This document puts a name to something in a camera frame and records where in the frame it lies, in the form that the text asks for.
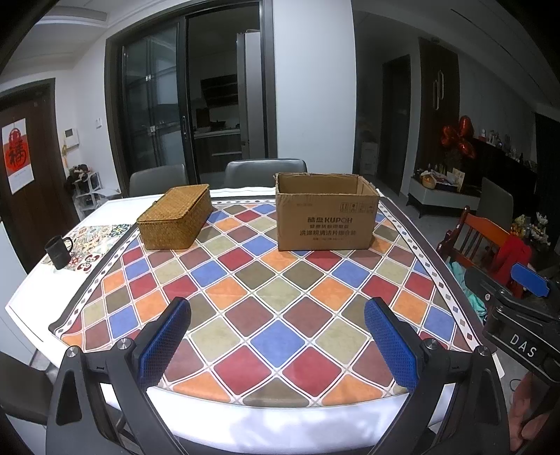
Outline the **person's right hand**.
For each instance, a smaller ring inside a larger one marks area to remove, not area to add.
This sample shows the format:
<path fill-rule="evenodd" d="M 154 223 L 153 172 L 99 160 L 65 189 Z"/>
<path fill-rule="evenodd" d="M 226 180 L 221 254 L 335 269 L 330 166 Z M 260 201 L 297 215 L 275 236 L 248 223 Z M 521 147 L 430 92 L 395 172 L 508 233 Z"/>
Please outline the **person's right hand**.
<path fill-rule="evenodd" d="M 558 454 L 559 389 L 527 372 L 513 392 L 508 423 L 512 454 Z"/>

